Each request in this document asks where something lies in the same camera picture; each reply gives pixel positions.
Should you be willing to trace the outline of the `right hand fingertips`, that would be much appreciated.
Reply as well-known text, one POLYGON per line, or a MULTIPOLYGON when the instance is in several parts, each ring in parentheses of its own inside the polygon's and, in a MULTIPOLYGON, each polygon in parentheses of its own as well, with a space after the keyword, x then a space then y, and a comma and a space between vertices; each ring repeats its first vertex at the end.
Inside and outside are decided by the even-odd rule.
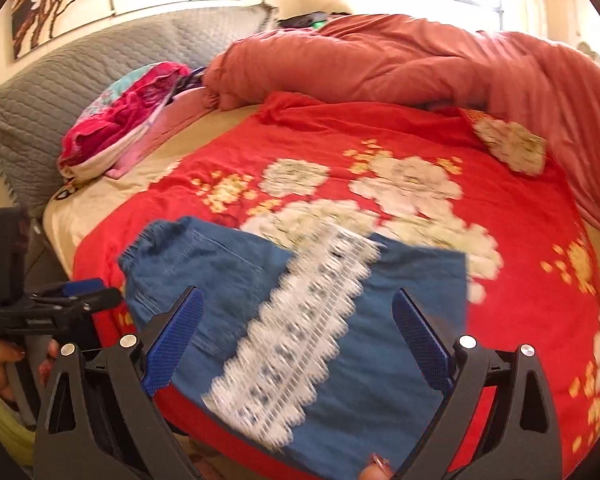
POLYGON ((389 461, 373 453, 368 464, 358 474, 358 480, 390 480, 392 476, 393 470, 389 461))

